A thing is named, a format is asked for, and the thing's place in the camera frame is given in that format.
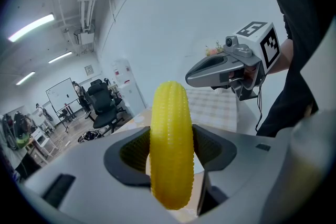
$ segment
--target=checkered tablecloth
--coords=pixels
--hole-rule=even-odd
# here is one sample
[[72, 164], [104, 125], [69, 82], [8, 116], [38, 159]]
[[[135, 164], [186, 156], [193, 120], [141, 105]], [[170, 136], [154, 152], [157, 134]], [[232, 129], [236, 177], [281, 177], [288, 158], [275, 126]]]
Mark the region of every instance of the checkered tablecloth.
[[231, 90], [220, 94], [212, 89], [186, 89], [186, 92], [194, 124], [237, 131], [237, 100]]

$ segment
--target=fluorescent light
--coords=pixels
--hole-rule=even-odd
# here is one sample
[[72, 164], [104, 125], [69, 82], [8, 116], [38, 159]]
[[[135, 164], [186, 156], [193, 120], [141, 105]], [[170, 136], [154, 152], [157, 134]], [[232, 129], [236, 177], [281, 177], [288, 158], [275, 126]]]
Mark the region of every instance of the fluorescent light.
[[22, 84], [25, 80], [27, 80], [28, 78], [30, 78], [32, 75], [34, 75], [35, 72], [30, 73], [29, 75], [25, 76], [23, 79], [21, 79], [18, 83], [16, 83], [16, 85], [20, 85]]
[[26, 25], [24, 28], [20, 29], [18, 32], [16, 32], [15, 34], [13, 34], [11, 37], [9, 37], [8, 39], [11, 42], [15, 42], [17, 41], [21, 36], [25, 35], [26, 33], [28, 33], [29, 31], [32, 31], [33, 29], [35, 29], [36, 27], [39, 27], [40, 25], [43, 25], [47, 22], [50, 22], [54, 20], [54, 16], [52, 14], [49, 14], [46, 17], [43, 17], [39, 20], [36, 20], [35, 22], [32, 22], [29, 25]]
[[63, 54], [63, 55], [61, 55], [61, 56], [55, 58], [54, 60], [49, 61], [48, 63], [55, 62], [55, 61], [57, 61], [58, 59], [61, 59], [61, 58], [65, 57], [65, 56], [68, 56], [68, 55], [70, 55], [70, 54], [72, 54], [72, 52], [68, 52], [67, 54]]

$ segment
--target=black shirt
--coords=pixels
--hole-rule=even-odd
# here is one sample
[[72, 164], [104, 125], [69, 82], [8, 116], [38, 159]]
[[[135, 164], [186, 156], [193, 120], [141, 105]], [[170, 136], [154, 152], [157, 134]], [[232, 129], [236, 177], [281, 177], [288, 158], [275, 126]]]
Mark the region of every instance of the black shirt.
[[334, 15], [333, 0], [277, 0], [284, 15], [288, 38], [293, 40], [293, 59], [283, 91], [275, 100], [257, 135], [275, 137], [304, 116], [314, 98], [300, 74], [325, 35]]

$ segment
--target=ceiling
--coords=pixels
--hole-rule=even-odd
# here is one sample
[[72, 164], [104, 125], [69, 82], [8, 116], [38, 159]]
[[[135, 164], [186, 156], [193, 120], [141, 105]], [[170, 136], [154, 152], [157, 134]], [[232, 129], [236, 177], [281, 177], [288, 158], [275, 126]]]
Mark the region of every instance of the ceiling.
[[[80, 29], [79, 2], [60, 0], [66, 21], [63, 24], [58, 0], [8, 0], [1, 17], [0, 80], [15, 84], [31, 71], [48, 67], [48, 61], [64, 54], [84, 53], [85, 48], [76, 45], [74, 31]], [[23, 36], [12, 43], [8, 37], [29, 23], [53, 13], [55, 20]], [[69, 29], [70, 37], [64, 33]]]

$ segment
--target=gray floor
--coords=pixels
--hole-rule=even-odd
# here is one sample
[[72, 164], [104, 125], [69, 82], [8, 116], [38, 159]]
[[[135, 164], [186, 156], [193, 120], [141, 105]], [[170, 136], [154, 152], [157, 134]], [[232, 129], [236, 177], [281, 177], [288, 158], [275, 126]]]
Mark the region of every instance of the gray floor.
[[[56, 129], [54, 130], [54, 133], [50, 134], [50, 138], [53, 141], [53, 143], [58, 147], [58, 150], [54, 150], [52, 155], [54, 157], [47, 157], [47, 161], [51, 162], [53, 159], [57, 158], [59, 155], [64, 153], [65, 151], [69, 150], [70, 148], [79, 145], [77, 142], [78, 138], [86, 131], [89, 130], [95, 130], [93, 129], [93, 121], [90, 119], [85, 119], [85, 113], [84, 111], [79, 111], [76, 114], [77, 118], [74, 119], [72, 122], [65, 122], [65, 126], [68, 126], [68, 133], [65, 132], [65, 128], [62, 124], [57, 125]], [[91, 116], [95, 119], [96, 114], [94, 110], [91, 110]], [[117, 124], [117, 127], [114, 130], [117, 130], [122, 125], [127, 123], [130, 119], [132, 119], [130, 114], [127, 114], [125, 112], [120, 112], [117, 115], [118, 118], [124, 118], [124, 121], [120, 121]], [[100, 129], [100, 132], [103, 133], [107, 129], [107, 127]], [[48, 151], [51, 151], [52, 146], [48, 142], [45, 148]], [[41, 162], [39, 158], [34, 154], [34, 151], [31, 152], [31, 156], [35, 159], [36, 162], [38, 162], [41, 166], [44, 166], [45, 163]]]

